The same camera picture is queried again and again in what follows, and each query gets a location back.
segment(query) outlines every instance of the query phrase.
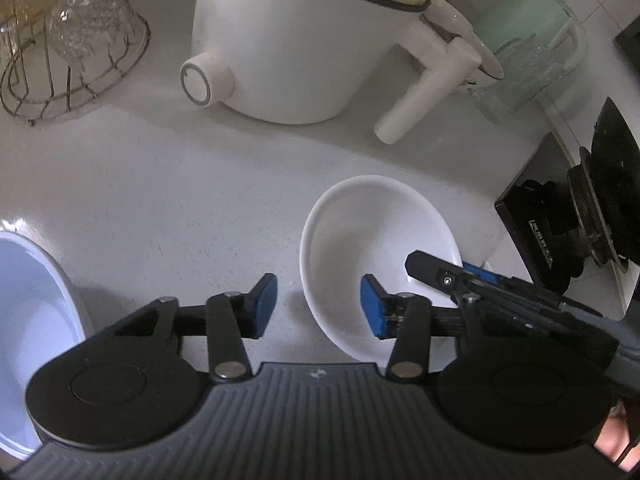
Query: bowl rim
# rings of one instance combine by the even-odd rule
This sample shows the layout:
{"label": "bowl rim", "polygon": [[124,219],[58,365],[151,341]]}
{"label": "bowl rim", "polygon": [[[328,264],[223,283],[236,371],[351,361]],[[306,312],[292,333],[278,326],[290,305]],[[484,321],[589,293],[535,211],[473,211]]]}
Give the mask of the bowl rim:
{"label": "bowl rim", "polygon": [[[53,257],[47,253],[42,247],[30,240],[29,238],[11,231],[0,230],[0,240],[12,242],[21,248],[38,263],[45,267],[46,271],[55,281],[58,290],[62,294],[65,305],[68,306],[69,320],[73,324],[75,330],[76,344],[81,343],[94,334],[94,329],[89,319],[87,310],[84,307],[82,299],[75,290],[71,280],[65,274]],[[8,438],[0,428],[0,449],[20,460],[25,460],[31,456],[36,450],[30,449],[19,442]]]}
{"label": "bowl rim", "polygon": [[324,313],[318,307],[316,298],[314,297],[310,286],[310,247],[313,234],[318,226],[319,219],[332,202],[335,196],[340,194],[346,189],[359,187],[365,184],[377,184],[387,189],[399,192],[407,196],[410,200],[420,205],[428,216],[433,219],[434,223],[438,227],[438,230],[445,237],[447,248],[449,249],[449,256],[447,261],[450,263],[462,266],[462,257],[460,256],[460,250],[456,244],[456,240],[451,233],[449,225],[445,222],[440,212],[434,207],[434,205],[421,193],[416,191],[413,187],[395,180],[393,178],[382,175],[359,175],[348,178],[327,189],[316,204],[312,207],[311,212],[306,218],[305,226],[302,229],[302,237],[300,239],[300,279],[302,280],[302,289],[305,295],[306,304],[308,304],[316,323],[320,326],[324,334],[334,343],[340,350],[350,355],[351,357],[363,361],[371,362],[372,359],[366,354],[363,354],[358,349],[352,347],[346,340],[342,339],[338,333],[332,327],[332,324],[328,321]]}

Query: screw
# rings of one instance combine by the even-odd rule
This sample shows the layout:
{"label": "screw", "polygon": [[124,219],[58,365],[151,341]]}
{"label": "screw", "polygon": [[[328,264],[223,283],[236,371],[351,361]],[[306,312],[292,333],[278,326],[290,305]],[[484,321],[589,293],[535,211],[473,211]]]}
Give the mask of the screw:
{"label": "screw", "polygon": [[462,301],[465,303],[474,304],[480,299],[480,296],[474,292],[468,292],[462,296]]}
{"label": "screw", "polygon": [[415,379],[422,374],[424,369],[418,364],[411,361],[401,361],[391,367],[391,372],[401,379]]}
{"label": "screw", "polygon": [[246,366],[238,361],[224,361],[216,366],[213,371],[223,379],[237,379],[246,373]]}

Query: white electric pot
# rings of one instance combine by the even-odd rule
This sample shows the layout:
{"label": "white electric pot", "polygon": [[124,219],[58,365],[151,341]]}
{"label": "white electric pot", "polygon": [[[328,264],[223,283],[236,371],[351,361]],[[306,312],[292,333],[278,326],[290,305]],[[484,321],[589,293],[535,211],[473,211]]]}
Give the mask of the white electric pot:
{"label": "white electric pot", "polygon": [[[419,20],[426,2],[197,0],[193,57],[180,71],[196,104],[224,102],[275,123],[315,123],[349,103],[396,43],[420,58],[439,37]],[[456,38],[446,58],[385,114],[376,133],[395,142],[481,63]]]}

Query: bowl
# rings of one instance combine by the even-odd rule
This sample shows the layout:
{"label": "bowl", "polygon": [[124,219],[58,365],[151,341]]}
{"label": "bowl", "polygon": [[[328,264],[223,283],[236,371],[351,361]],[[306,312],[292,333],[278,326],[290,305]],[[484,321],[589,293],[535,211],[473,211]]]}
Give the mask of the bowl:
{"label": "bowl", "polygon": [[[356,176],[326,191],[306,220],[300,275],[306,302],[329,339],[351,357],[386,367],[395,339],[379,340],[360,307],[360,280],[373,274],[391,294],[413,292],[455,308],[444,294],[409,278],[404,261],[422,250],[462,266],[436,208],[407,184]],[[433,338],[432,351],[442,342]]]}
{"label": "bowl", "polygon": [[62,268],[12,232],[0,232],[0,291],[0,449],[24,460],[40,446],[24,402],[29,380],[93,330]]}

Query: wire rack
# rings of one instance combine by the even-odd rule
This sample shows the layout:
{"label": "wire rack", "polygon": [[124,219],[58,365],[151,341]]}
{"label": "wire rack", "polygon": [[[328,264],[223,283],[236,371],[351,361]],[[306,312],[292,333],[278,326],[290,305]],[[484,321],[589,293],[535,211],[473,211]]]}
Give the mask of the wire rack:
{"label": "wire rack", "polygon": [[0,47],[8,52],[0,78],[4,110],[33,126],[77,110],[116,86],[140,61],[151,38],[146,20],[139,14],[133,17],[130,31],[96,52],[82,71],[72,69],[50,48],[44,15],[21,30],[12,26],[15,15],[0,23]]}

